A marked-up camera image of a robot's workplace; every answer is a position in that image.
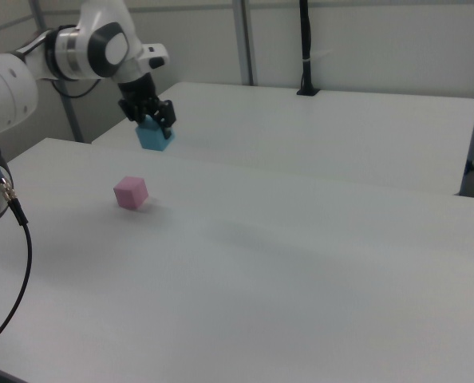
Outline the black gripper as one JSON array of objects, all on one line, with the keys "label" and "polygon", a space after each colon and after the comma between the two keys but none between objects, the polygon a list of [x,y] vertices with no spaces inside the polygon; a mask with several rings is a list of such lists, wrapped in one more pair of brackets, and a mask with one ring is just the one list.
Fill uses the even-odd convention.
[{"label": "black gripper", "polygon": [[118,105],[130,121],[142,124],[150,116],[160,126],[164,139],[172,137],[172,126],[176,122],[176,113],[172,101],[161,101],[156,95],[156,87],[150,73],[135,81],[119,83],[122,98]]}]

